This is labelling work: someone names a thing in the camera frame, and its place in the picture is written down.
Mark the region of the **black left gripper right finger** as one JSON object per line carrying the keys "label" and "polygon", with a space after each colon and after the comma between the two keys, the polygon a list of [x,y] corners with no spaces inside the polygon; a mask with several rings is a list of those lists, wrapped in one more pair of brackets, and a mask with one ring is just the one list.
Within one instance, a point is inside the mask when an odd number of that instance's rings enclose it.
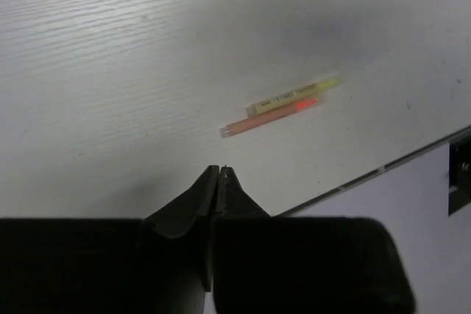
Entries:
{"label": "black left gripper right finger", "polygon": [[218,313],[414,313],[394,240],[362,217],[271,217],[221,170],[213,223]]}

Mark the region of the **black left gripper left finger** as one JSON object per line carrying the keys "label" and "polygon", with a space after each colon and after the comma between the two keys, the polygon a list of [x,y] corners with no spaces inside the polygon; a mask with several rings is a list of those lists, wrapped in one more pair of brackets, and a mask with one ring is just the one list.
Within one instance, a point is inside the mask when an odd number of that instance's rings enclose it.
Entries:
{"label": "black left gripper left finger", "polygon": [[145,218],[3,218],[3,313],[184,313],[211,288],[218,168]]}

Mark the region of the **yellow slim highlighter pen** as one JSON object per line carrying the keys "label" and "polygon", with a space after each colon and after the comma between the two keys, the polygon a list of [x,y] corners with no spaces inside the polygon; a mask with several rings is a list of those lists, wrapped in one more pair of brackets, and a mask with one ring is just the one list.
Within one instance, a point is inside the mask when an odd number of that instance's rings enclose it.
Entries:
{"label": "yellow slim highlighter pen", "polygon": [[329,90],[339,83],[339,74],[332,73],[328,74],[324,78],[320,79],[317,82],[311,83],[309,85],[303,86],[301,88],[296,88],[290,90],[286,93],[281,93],[277,96],[273,96],[269,99],[264,99],[260,102],[251,104],[246,108],[247,116],[253,117],[255,115],[260,115],[277,109],[279,107],[284,107],[287,104],[292,104],[303,99],[308,99],[315,97],[320,93]]}

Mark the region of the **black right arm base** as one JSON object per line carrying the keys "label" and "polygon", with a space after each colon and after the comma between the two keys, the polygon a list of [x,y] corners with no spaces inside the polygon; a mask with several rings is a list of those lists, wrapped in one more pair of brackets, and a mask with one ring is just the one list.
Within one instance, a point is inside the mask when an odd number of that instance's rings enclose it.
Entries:
{"label": "black right arm base", "polygon": [[470,135],[450,144],[448,215],[470,203]]}

